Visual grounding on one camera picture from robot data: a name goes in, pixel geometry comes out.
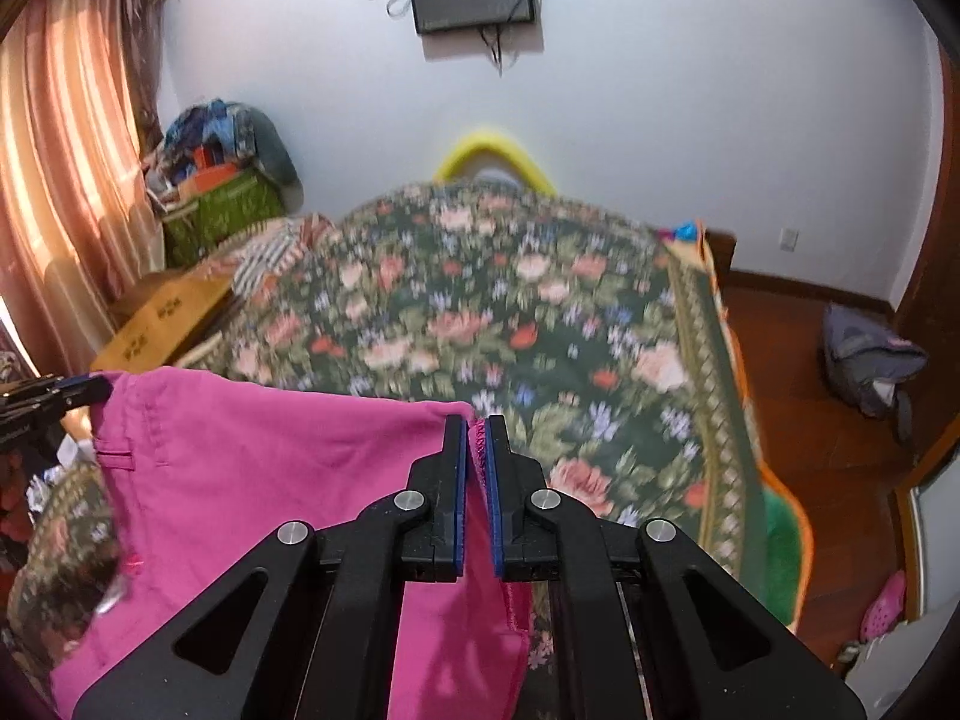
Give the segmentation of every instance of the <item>wall outlet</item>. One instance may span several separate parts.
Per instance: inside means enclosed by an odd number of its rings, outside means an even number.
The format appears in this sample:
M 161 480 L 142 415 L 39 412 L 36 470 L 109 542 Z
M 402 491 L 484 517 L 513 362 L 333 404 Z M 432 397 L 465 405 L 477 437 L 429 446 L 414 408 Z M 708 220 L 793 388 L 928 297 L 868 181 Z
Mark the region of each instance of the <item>wall outlet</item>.
M 784 251 L 793 251 L 797 248 L 797 239 L 800 237 L 800 230 L 791 230 L 785 227 L 781 230 L 781 249 Z

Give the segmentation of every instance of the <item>wooden floor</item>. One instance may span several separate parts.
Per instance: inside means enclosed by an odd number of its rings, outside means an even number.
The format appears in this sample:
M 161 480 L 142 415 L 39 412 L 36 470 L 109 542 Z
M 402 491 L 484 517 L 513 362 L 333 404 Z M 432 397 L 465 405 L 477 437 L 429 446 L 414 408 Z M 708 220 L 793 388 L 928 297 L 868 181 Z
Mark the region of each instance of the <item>wooden floor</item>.
M 888 496 L 910 461 L 886 422 L 829 394 L 817 358 L 824 303 L 727 288 L 766 461 L 803 504 L 816 553 L 800 639 L 831 662 L 898 568 Z

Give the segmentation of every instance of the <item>white wall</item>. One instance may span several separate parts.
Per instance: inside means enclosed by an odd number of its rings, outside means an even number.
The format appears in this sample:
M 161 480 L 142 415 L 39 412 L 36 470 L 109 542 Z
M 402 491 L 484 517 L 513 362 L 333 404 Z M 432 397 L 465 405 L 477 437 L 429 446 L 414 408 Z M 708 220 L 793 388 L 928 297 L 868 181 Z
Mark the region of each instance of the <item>white wall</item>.
M 164 118 L 260 107 L 334 218 L 490 125 L 565 194 L 736 231 L 738 268 L 893 293 L 937 140 L 912 1 L 544 0 L 502 79 L 478 37 L 421 41 L 386 1 L 170 0 Z
M 933 200 L 937 194 L 937 182 L 940 178 L 940 159 L 944 152 L 944 72 L 940 60 L 940 44 L 933 30 L 926 28 L 928 44 L 928 86 L 930 94 L 930 122 L 928 127 L 928 146 L 926 147 L 926 170 L 923 185 L 920 187 L 920 202 L 913 220 L 910 237 L 904 247 L 901 266 L 894 277 L 890 290 L 890 303 L 896 308 L 904 299 L 906 288 L 910 286 L 910 277 L 920 256 L 920 247 L 926 237 L 926 227 L 930 222 Z

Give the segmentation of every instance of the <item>pink slipper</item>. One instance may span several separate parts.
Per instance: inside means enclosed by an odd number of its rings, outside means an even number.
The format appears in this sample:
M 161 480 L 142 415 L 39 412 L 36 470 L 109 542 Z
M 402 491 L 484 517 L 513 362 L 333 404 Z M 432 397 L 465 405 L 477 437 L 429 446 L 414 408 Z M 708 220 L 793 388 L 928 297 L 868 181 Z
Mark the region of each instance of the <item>pink slipper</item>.
M 906 574 L 902 571 L 892 574 L 883 586 L 877 600 L 870 604 L 860 623 L 860 640 L 870 641 L 882 637 L 904 611 L 906 598 Z

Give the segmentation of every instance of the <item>orange box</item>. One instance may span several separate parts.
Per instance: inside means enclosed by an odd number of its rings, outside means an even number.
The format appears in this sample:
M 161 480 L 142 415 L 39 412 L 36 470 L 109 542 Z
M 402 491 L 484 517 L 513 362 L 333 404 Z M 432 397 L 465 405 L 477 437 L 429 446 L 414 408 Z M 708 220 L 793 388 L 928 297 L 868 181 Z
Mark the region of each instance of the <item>orange box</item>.
M 232 164 L 205 167 L 179 182 L 176 189 L 179 190 L 181 200 L 189 200 L 205 191 L 216 189 L 221 184 L 226 184 L 227 181 L 237 175 L 237 172 L 237 165 Z

